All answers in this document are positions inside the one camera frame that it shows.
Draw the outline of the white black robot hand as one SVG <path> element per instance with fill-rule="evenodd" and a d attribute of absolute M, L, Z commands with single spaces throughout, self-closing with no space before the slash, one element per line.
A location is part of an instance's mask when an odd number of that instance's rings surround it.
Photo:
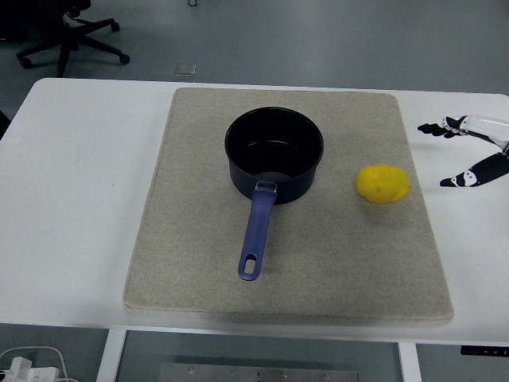
<path fill-rule="evenodd" d="M 477 162 L 462 173 L 440 181 L 443 188 L 474 188 L 508 175 L 508 121 L 480 115 L 444 117 L 439 123 L 418 127 L 423 134 L 454 138 L 472 136 L 496 145 L 500 152 Z"/>

